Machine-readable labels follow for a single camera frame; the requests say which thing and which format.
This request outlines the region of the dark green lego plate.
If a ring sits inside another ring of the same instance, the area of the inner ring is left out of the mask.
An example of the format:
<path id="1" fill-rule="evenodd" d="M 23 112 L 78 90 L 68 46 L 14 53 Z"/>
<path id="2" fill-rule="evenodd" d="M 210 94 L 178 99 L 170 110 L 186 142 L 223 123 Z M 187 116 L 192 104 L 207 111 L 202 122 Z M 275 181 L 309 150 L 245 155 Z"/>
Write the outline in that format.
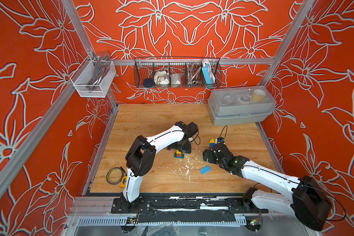
<path id="1" fill-rule="evenodd" d="M 177 155 L 176 155 L 176 152 L 175 152 L 174 158 L 184 159 L 184 153 L 182 153 L 182 156 L 177 156 Z"/>

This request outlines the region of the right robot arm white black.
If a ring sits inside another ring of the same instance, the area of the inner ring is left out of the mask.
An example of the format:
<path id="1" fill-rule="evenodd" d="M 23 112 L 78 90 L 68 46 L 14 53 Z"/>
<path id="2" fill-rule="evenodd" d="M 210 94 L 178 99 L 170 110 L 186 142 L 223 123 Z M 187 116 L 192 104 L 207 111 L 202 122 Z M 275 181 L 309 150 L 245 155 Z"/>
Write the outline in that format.
<path id="1" fill-rule="evenodd" d="M 203 160 L 218 165 L 232 175 L 275 190 L 275 193 L 267 193 L 250 188 L 243 198 L 245 204 L 251 202 L 258 209 L 288 214 L 314 231 L 323 230 L 332 204 L 313 177 L 298 178 L 278 173 L 247 157 L 233 155 L 224 143 L 215 144 L 212 149 L 205 150 Z"/>

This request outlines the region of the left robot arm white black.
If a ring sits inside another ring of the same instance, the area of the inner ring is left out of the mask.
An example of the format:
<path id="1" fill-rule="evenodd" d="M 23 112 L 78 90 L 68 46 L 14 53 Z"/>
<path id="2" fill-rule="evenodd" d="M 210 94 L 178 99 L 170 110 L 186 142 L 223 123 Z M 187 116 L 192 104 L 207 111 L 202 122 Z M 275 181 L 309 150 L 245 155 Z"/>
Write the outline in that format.
<path id="1" fill-rule="evenodd" d="M 139 198 L 143 177 L 151 170 L 155 156 L 164 148 L 191 153 L 191 142 L 199 137 L 196 123 L 180 121 L 171 128 L 150 137 L 138 136 L 126 154 L 127 179 L 121 193 L 121 201 L 126 208 Z"/>

